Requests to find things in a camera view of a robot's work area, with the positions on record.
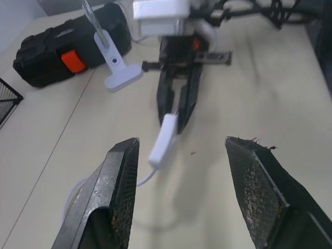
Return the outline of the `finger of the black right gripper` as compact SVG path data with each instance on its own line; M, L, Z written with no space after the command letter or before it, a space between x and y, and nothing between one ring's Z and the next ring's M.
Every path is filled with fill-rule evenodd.
M186 84L181 88L178 104L177 134L182 134L196 106L202 68L202 64L194 64L187 74Z
M175 92L172 89L174 76L168 70L160 72L157 90L158 118L162 124L165 114L172 111Z

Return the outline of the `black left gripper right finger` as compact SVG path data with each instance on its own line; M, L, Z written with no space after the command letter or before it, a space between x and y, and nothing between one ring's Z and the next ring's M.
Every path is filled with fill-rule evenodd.
M225 140L236 198L256 248L331 248L331 220L254 140Z

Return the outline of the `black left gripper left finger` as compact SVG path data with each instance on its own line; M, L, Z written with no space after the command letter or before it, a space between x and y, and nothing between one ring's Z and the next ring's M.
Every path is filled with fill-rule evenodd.
M53 248L128 248L139 148L133 137L108 151L79 189Z

